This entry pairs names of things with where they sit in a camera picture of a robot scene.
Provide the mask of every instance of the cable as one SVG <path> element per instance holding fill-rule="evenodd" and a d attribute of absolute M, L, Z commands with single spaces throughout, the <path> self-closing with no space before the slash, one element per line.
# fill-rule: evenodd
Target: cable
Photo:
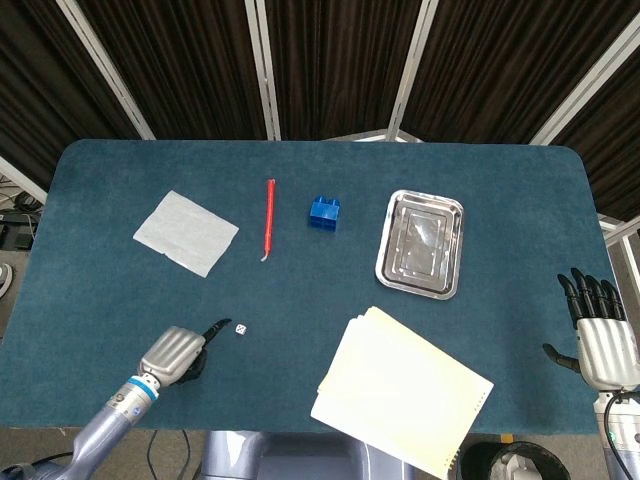
<path fill-rule="evenodd" d="M 35 240 L 36 239 L 36 235 L 33 232 L 33 224 L 31 223 L 31 215 L 29 215 L 28 213 L 23 213 L 23 215 L 25 217 L 27 217 L 27 220 L 29 220 L 29 230 L 31 230 L 31 238 Z"/>
<path fill-rule="evenodd" d="M 189 436 L 184 430 L 182 430 L 182 436 L 184 437 L 184 441 L 187 444 L 187 459 L 185 460 L 184 465 L 182 466 L 182 470 L 180 470 L 180 473 L 178 474 L 176 480 L 182 480 L 184 478 L 184 474 L 187 473 L 187 467 L 189 466 L 189 462 L 191 461 L 191 444 L 189 443 Z"/>
<path fill-rule="evenodd" d="M 149 470 L 151 470 L 151 476 L 153 477 L 153 480 L 158 480 L 156 471 L 153 469 L 153 465 L 151 464 L 151 446 L 153 445 L 153 441 L 156 439 L 157 434 L 158 431 L 154 430 L 153 435 L 151 435 L 151 440 L 149 440 L 149 445 L 147 446 L 147 465 L 149 465 Z"/>
<path fill-rule="evenodd" d="M 20 192 L 16 195 L 13 203 L 21 212 L 33 213 L 42 208 L 42 203 L 33 198 L 27 192 Z"/>
<path fill-rule="evenodd" d="M 202 472 L 202 462 L 198 464 L 198 468 L 193 473 L 193 478 L 191 480 L 198 480 L 200 478 L 200 473 Z"/>
<path fill-rule="evenodd" d="M 14 195 L 7 195 L 6 193 L 2 193 L 2 192 L 0 192 L 0 195 L 2 195 L 3 197 L 5 197 L 5 199 L 4 199 L 4 200 L 0 200 L 0 203 L 4 203 L 4 202 L 6 202 L 6 201 L 10 201 L 11 203 L 13 203 L 13 204 L 15 205 L 15 203 L 14 203 L 14 200 L 13 200 L 13 199 L 14 199 L 15 197 L 17 197 L 18 195 L 20 195 L 20 194 L 19 194 L 19 193 L 16 193 L 16 194 L 14 194 Z"/>
<path fill-rule="evenodd" d="M 45 458 L 41 458 L 40 460 L 36 460 L 35 462 L 33 462 L 33 465 L 36 466 L 41 463 L 57 460 L 58 458 L 71 457 L 71 456 L 73 456 L 73 452 L 58 453 L 56 455 L 51 455 L 50 457 L 45 457 Z"/>
<path fill-rule="evenodd" d="M 604 409 L 604 434 L 607 436 L 607 442 L 609 443 L 609 448 L 611 448 L 611 451 L 613 452 L 613 456 L 616 457 L 616 460 L 618 461 L 620 468 L 622 469 L 622 471 L 624 472 L 628 480 L 633 480 L 633 477 L 631 476 L 631 473 L 629 473 L 627 466 L 622 461 L 622 458 L 620 457 L 620 454 L 618 453 L 618 449 L 613 443 L 613 440 L 611 440 L 611 432 L 609 431 L 609 412 L 613 404 L 618 399 L 631 398 L 637 395 L 638 395 L 638 392 L 627 392 L 627 393 L 616 392 L 613 394 L 611 399 L 607 402 L 607 406 Z"/>
<path fill-rule="evenodd" d="M 151 471 L 151 476 L 153 480 L 158 480 L 158 476 L 156 475 L 156 470 L 153 468 L 153 464 L 151 463 L 151 447 L 153 446 L 153 442 L 156 439 L 156 435 L 158 435 L 158 430 L 154 430 L 151 435 L 151 439 L 149 440 L 149 445 L 147 446 L 147 465 L 149 466 L 149 470 Z M 178 474 L 176 480 L 182 480 L 184 478 L 185 473 L 187 473 L 187 467 L 189 466 L 189 462 L 191 461 L 191 443 L 189 443 L 189 436 L 187 432 L 182 430 L 182 436 L 184 437 L 184 441 L 187 444 L 187 459 Z"/>

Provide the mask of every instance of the robot finger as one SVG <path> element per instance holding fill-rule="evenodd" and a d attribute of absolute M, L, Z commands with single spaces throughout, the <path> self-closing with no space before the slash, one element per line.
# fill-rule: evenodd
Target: robot finger
<path fill-rule="evenodd" d="M 578 295 L 576 288 L 567 277 L 562 274 L 558 275 L 558 282 L 564 289 L 564 294 L 567 297 L 567 305 L 569 307 L 569 314 L 573 321 L 573 328 L 578 328 L 578 320 L 585 317 L 584 302 Z"/>
<path fill-rule="evenodd" d="M 211 328 L 209 328 L 209 330 L 204 332 L 202 334 L 202 336 L 204 337 L 204 346 L 206 347 L 209 344 L 209 342 L 213 340 L 216 335 L 218 335 L 218 332 L 220 332 L 220 330 L 222 330 L 223 327 L 225 325 L 228 325 L 229 323 L 231 323 L 230 318 L 223 318 L 222 320 L 218 320 L 216 323 L 214 323 L 211 326 Z"/>
<path fill-rule="evenodd" d="M 542 344 L 542 349 L 544 353 L 547 354 L 547 357 L 554 362 L 560 365 L 561 367 L 568 368 L 569 370 L 573 370 L 576 373 L 582 373 L 580 371 L 580 362 L 577 358 L 567 357 L 566 355 L 562 355 L 558 353 L 553 345 L 548 343 Z"/>
<path fill-rule="evenodd" d="M 186 372 L 184 372 L 184 375 L 180 377 L 180 379 L 176 383 L 178 384 L 185 383 L 200 377 L 200 374 L 204 370 L 204 367 L 206 364 L 207 364 L 207 351 L 203 348 L 200 354 L 193 361 L 191 366 L 187 369 Z"/>
<path fill-rule="evenodd" d="M 612 318 L 613 307 L 607 299 L 600 283 L 591 275 L 587 275 L 586 280 L 591 290 L 591 299 L 596 310 L 596 315 L 600 318 Z"/>
<path fill-rule="evenodd" d="M 591 289 L 587 286 L 587 280 L 584 278 L 582 272 L 577 268 L 572 268 L 571 274 L 573 275 L 573 278 L 576 279 L 576 285 L 578 286 L 580 298 L 584 303 L 586 316 L 596 318 L 596 311 L 595 308 L 593 308 L 593 302 L 591 300 Z"/>
<path fill-rule="evenodd" d="M 622 306 L 622 300 L 620 300 L 618 289 L 607 280 L 602 281 L 602 287 L 607 295 L 607 299 L 611 302 L 613 310 L 612 318 L 615 318 L 616 320 L 626 320 L 627 318 L 624 314 L 624 307 Z"/>

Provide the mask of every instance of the black curtain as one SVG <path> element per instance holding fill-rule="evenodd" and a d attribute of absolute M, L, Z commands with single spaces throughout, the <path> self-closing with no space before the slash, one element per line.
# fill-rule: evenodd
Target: black curtain
<path fill-rule="evenodd" d="M 640 214 L 640 51 L 614 73 L 554 143 L 582 156 L 600 213 L 620 220 Z"/>
<path fill-rule="evenodd" d="M 443 1 L 401 128 L 528 143 L 640 10 L 638 0 Z"/>
<path fill-rule="evenodd" d="M 266 138 L 244 2 L 79 3 L 158 138 Z"/>
<path fill-rule="evenodd" d="M 283 140 L 387 128 L 420 0 L 267 0 Z"/>
<path fill-rule="evenodd" d="M 0 155 L 47 189 L 79 138 L 139 138 L 54 0 L 0 2 Z"/>

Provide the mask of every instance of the robotic arm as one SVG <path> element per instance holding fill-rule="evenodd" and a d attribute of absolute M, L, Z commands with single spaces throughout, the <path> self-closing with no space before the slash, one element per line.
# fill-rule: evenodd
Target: robotic arm
<path fill-rule="evenodd" d="M 578 358 L 542 348 L 558 365 L 582 375 L 596 389 L 593 404 L 609 477 L 640 480 L 640 358 L 636 337 L 626 319 L 618 290 L 571 269 L 573 282 L 558 275 L 578 341 Z"/>
<path fill-rule="evenodd" d="M 158 399 L 158 391 L 200 376 L 207 360 L 205 347 L 230 322 L 216 322 L 203 335 L 171 327 L 142 357 L 133 375 L 82 429 L 73 441 L 68 466 L 56 463 L 20 464 L 0 472 L 0 480 L 85 480 L 113 447 Z"/>

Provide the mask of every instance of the trash can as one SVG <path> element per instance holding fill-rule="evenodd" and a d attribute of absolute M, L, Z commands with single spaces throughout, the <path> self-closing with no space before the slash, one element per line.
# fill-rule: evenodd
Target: trash can
<path fill-rule="evenodd" d="M 514 476 L 508 473 L 507 464 L 522 459 L 533 462 L 535 469 L 519 470 Z M 553 453 L 540 445 L 530 442 L 493 443 L 480 442 L 464 452 L 460 460 L 460 477 L 462 480 L 512 480 L 522 478 L 532 480 L 570 480 L 571 476 L 562 462 Z"/>

